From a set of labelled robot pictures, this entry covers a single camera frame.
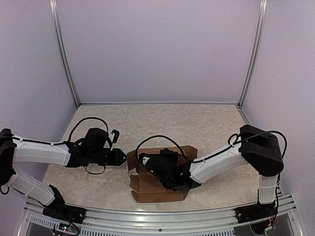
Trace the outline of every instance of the vertical metal post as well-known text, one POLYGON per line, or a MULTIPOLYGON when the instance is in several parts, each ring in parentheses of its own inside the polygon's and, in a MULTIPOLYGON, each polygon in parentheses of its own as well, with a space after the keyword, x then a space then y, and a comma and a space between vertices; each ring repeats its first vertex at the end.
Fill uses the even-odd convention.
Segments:
POLYGON ((244 105, 244 102, 245 102, 245 99, 246 99, 246 96, 248 93, 248 89, 250 87, 250 83, 252 80, 252 75, 254 72, 256 59, 257 59, 257 55, 258 55, 258 50, 259 50, 259 45, 260 45, 260 40, 261 40, 261 36, 262 36, 262 30, 263 30, 264 22, 265 22, 266 9, 267 9, 267 0, 260 0, 260 9, 259 9, 259 17, 258 17, 257 28, 256 28, 255 41, 254 41, 254 46, 252 49, 252 56, 251 56, 251 60, 250 60, 250 65, 249 65, 248 70, 247 70, 245 83, 244 83, 241 98, 239 101, 240 109, 243 108, 243 105, 244 105))
POLYGON ((63 63, 64 73, 65 73, 65 76, 66 76, 66 79, 67 79, 67 82, 68 82, 68 85, 70 88, 73 102, 74 102, 76 108, 78 108, 81 104, 80 104, 80 99, 79 99, 78 93, 75 89, 75 85, 74 85, 72 75, 70 72, 68 59, 67 59, 67 56, 65 53, 65 48, 64 48, 64 44, 63 44, 63 35, 62 35, 60 20, 59 20, 59 15, 58 15, 57 0, 50 0, 50 9, 51 9, 53 24, 54 24, 55 33, 56 33, 57 45, 58 45, 61 60, 63 63))

